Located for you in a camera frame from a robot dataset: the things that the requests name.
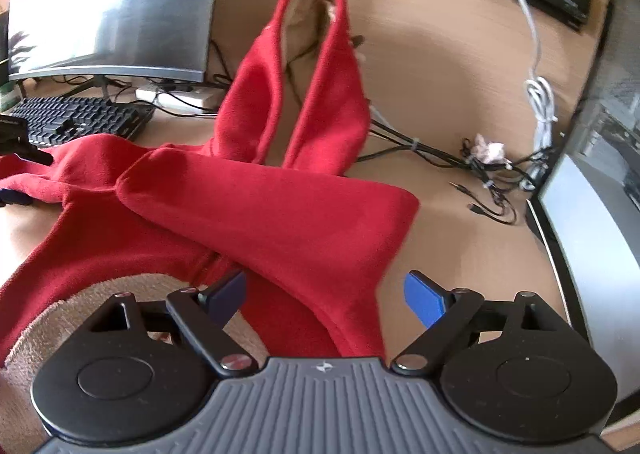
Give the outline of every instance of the gray ribbed panel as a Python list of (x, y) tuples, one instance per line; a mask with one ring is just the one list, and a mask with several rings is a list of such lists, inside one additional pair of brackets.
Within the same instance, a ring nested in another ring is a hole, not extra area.
[(260, 373), (226, 380), (180, 429), (145, 444), (84, 448), (53, 439), (40, 454), (604, 454), (596, 438), (519, 447), (453, 415), (431, 384), (386, 371), (375, 358), (272, 358)]

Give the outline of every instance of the red hoodie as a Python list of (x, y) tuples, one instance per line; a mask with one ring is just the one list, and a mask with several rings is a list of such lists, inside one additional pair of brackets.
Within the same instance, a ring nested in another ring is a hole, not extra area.
[[(282, 167), (267, 167), (290, 42), (319, 6), (330, 21), (316, 68)], [(209, 284), (234, 263), (249, 277), (242, 313), (270, 354), (382, 356), (375, 287), (418, 201), (339, 176), (368, 128), (346, 1), (280, 0), (206, 144), (94, 135), (50, 149), (51, 167), (1, 158), (0, 189), (63, 212), (0, 288), (0, 362), (47, 306), (94, 283), (157, 272)]]

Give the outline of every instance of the power socket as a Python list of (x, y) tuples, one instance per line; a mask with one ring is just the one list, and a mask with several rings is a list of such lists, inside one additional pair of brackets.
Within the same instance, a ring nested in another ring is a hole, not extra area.
[(220, 105), (222, 97), (223, 91), (215, 88), (196, 87), (191, 91), (172, 91), (171, 95), (162, 92), (161, 88), (152, 84), (136, 89), (136, 98), (183, 113), (202, 113), (203, 110), (214, 109)]

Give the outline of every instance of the silver bolt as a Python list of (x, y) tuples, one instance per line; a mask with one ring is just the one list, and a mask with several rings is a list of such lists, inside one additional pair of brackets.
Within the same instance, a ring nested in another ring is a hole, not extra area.
[(251, 363), (251, 357), (243, 353), (227, 355), (220, 360), (220, 365), (228, 371), (242, 371), (243, 369), (248, 368)]
[(416, 371), (424, 368), (429, 361), (422, 355), (415, 355), (412, 353), (406, 355), (400, 355), (396, 358), (396, 366), (401, 370)]

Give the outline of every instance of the monitor on its side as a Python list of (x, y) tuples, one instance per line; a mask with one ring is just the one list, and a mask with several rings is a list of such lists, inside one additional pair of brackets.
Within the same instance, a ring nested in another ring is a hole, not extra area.
[(571, 324), (616, 376), (609, 419), (616, 423), (640, 410), (640, 0), (609, 0), (556, 158), (527, 216), (549, 252)]
[(201, 82), (214, 0), (11, 0), (10, 78), (135, 75)]

